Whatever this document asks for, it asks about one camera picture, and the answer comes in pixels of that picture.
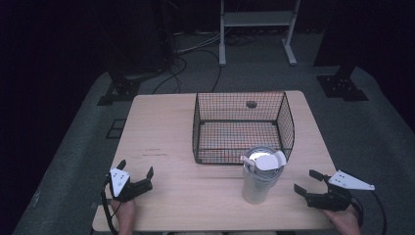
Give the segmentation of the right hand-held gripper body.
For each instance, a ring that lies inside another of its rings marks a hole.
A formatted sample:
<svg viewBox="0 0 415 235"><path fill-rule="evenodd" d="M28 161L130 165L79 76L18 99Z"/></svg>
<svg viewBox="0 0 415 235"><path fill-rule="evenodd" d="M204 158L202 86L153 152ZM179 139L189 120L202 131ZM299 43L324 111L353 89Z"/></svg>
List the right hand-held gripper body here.
<svg viewBox="0 0 415 235"><path fill-rule="evenodd" d="M350 190L374 191L375 186L338 170L324 181L328 191L324 194L307 193L305 201L312 208L327 211L345 211L351 204Z"/></svg>

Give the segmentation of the person's right hand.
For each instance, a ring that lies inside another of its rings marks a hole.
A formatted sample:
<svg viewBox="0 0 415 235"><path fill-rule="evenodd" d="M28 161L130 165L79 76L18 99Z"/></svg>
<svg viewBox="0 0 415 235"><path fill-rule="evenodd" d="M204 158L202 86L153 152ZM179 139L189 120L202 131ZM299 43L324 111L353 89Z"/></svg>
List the person's right hand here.
<svg viewBox="0 0 415 235"><path fill-rule="evenodd" d="M358 224L358 214L353 206L349 206L345 211L320 210L328 217L341 235L361 235Z"/></svg>

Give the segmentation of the black wire basket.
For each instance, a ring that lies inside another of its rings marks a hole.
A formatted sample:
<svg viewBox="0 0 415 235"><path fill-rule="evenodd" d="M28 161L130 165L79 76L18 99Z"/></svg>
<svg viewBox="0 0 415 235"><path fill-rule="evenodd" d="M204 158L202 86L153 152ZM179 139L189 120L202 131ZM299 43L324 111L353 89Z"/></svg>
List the black wire basket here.
<svg viewBox="0 0 415 235"><path fill-rule="evenodd" d="M248 101L257 107L249 109ZM264 146L289 156L295 125L283 91L199 93L196 95L192 149L202 165L239 165L248 150Z"/></svg>

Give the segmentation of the black stand base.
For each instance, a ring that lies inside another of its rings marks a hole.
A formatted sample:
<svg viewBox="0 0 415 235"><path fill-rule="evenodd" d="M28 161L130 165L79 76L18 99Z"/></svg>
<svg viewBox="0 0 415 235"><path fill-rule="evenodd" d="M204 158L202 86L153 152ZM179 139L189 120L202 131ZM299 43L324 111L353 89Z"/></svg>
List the black stand base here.
<svg viewBox="0 0 415 235"><path fill-rule="evenodd" d="M123 67L115 66L109 70L111 84L105 95L101 96L98 106L110 106L114 102L132 101L138 94L142 79L128 78Z"/></svg>
<svg viewBox="0 0 415 235"><path fill-rule="evenodd" d="M355 65L341 65L335 74L318 75L317 80L328 98L343 98L347 102L367 101L365 93L351 79Z"/></svg>

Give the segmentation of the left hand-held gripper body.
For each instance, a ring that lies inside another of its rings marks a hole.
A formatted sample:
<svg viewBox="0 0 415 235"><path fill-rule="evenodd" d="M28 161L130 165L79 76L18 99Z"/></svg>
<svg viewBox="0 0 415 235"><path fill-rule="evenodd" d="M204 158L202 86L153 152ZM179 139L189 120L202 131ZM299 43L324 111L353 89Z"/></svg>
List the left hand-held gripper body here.
<svg viewBox="0 0 415 235"><path fill-rule="evenodd" d="M113 167L110 170L110 190L114 199L128 202L153 189L152 180L142 179L137 182L130 181L127 171Z"/></svg>

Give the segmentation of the white metal stand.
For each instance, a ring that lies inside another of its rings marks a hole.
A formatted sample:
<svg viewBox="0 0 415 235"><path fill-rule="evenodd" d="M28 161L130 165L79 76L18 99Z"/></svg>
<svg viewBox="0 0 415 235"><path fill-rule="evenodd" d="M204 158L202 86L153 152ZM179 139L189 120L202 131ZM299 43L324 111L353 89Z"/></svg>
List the white metal stand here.
<svg viewBox="0 0 415 235"><path fill-rule="evenodd" d="M291 40L297 22L301 0L295 0L292 10L272 12L226 12L224 0L220 0L220 26L218 63L226 65L225 29L231 27L261 27L261 26L286 26L288 32L282 39L282 44L289 64L295 66L298 62L291 47Z"/></svg>

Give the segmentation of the white tumbler with lid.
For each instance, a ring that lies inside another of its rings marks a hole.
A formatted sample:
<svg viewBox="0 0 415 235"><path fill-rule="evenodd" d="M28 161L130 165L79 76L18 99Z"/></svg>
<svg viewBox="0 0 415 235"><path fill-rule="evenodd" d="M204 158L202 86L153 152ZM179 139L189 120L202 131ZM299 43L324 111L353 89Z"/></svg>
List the white tumbler with lid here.
<svg viewBox="0 0 415 235"><path fill-rule="evenodd" d="M248 150L241 161L244 177L242 196L249 204L261 204L281 176L287 157L280 150L259 146Z"/></svg>

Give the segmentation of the person's left hand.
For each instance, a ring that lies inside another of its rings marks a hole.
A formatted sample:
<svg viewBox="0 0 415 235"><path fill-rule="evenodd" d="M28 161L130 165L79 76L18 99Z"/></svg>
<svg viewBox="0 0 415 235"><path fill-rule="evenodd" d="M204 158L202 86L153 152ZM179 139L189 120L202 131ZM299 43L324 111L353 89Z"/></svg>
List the person's left hand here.
<svg viewBox="0 0 415 235"><path fill-rule="evenodd" d="M111 200L111 207L115 211L115 217L118 221L118 235L132 235L137 212L136 202L130 200L123 203L117 200Z"/></svg>

